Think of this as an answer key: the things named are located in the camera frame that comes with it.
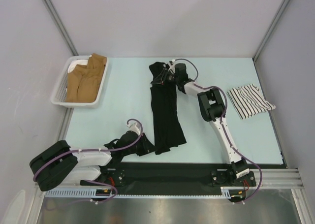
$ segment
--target black pants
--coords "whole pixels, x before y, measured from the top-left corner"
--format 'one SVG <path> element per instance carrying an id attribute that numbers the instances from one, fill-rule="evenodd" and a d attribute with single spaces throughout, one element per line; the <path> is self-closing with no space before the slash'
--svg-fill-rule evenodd
<path id="1" fill-rule="evenodd" d="M 164 63 L 150 65 L 150 71 L 155 79 L 163 70 Z M 151 108 L 153 111 L 154 138 L 156 154 L 170 151 L 186 143 L 183 130 L 177 117 L 176 85 L 165 83 L 151 87 Z"/>

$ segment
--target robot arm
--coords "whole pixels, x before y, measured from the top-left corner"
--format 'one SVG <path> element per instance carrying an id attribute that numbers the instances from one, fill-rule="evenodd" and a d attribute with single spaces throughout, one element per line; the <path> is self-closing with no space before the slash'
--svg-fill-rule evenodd
<path id="1" fill-rule="evenodd" d="M 226 163 L 231 165 L 230 172 L 234 179 L 249 174 L 250 170 L 245 159 L 234 151 L 234 149 L 237 150 L 237 147 L 227 126 L 226 117 L 221 117 L 225 105 L 219 90 L 203 89 L 196 86 L 193 80 L 188 78 L 186 65 L 183 63 L 170 62 L 166 64 L 161 77 L 155 79 L 152 84 L 163 85 L 164 82 L 175 83 L 181 92 L 198 99 L 201 116 L 214 129 L 224 150 Z"/>
<path id="2" fill-rule="evenodd" d="M 142 156 L 155 151 L 138 121 L 128 127 L 129 130 L 120 139 L 99 149 L 76 149 L 64 140 L 58 141 L 30 162 L 33 180 L 42 191 L 60 184 L 80 184 L 83 180 L 104 183 L 107 177 L 102 167 L 119 163 L 129 154 Z"/>

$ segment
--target table surface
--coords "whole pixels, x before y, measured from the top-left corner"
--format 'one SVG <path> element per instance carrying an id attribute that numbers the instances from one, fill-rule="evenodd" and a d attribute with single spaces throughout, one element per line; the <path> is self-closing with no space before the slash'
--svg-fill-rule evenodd
<path id="1" fill-rule="evenodd" d="M 199 70 L 199 85 L 216 85 L 225 92 L 254 83 L 260 86 L 250 58 L 188 58 Z M 171 58 L 110 58 L 98 108 L 75 108 L 66 141 L 74 148 L 100 148 L 127 131 L 126 121 L 138 119 L 154 144 L 149 65 Z M 190 78 L 194 68 L 187 65 Z M 187 144 L 170 152 L 142 157 L 129 155 L 125 162 L 225 163 L 223 149 L 211 126 L 203 121 L 198 100 L 177 91 L 179 122 Z M 282 164 L 282 157 L 268 113 L 241 120 L 228 98 L 227 123 L 238 149 L 259 164 Z"/>

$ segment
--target striped shirt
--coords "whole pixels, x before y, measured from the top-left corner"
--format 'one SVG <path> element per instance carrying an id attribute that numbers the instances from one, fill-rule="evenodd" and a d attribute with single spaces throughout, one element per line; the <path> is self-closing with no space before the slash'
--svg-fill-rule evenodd
<path id="1" fill-rule="evenodd" d="M 271 111 L 275 105 L 266 101 L 254 84 L 233 88 L 227 92 L 242 119 L 254 116 L 259 112 Z"/>

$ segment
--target laundry basket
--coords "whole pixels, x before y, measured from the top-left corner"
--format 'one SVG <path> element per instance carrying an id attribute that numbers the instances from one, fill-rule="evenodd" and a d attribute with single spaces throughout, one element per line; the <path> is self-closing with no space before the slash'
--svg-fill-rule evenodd
<path id="1" fill-rule="evenodd" d="M 106 62 L 106 66 L 105 66 L 105 70 L 104 70 L 104 74 L 103 74 L 103 78 L 102 81 L 100 83 L 99 86 L 99 90 L 97 93 L 97 97 L 96 100 L 94 102 L 65 102 L 65 98 L 67 95 L 67 74 L 68 74 L 68 68 L 71 64 L 72 61 L 74 60 L 79 60 L 79 59 L 89 59 L 90 56 L 74 56 L 69 58 L 65 65 L 64 68 L 60 74 L 60 76 L 58 77 L 56 84 L 54 86 L 53 89 L 53 93 L 51 95 L 50 101 L 53 104 L 56 105 L 61 105 L 64 107 L 91 107 L 91 108 L 96 108 L 99 104 L 99 98 L 100 98 L 100 94 L 103 88 L 103 84 L 104 84 L 104 79 L 106 76 L 106 72 L 108 69 L 108 58 L 107 58 L 107 62 Z"/>

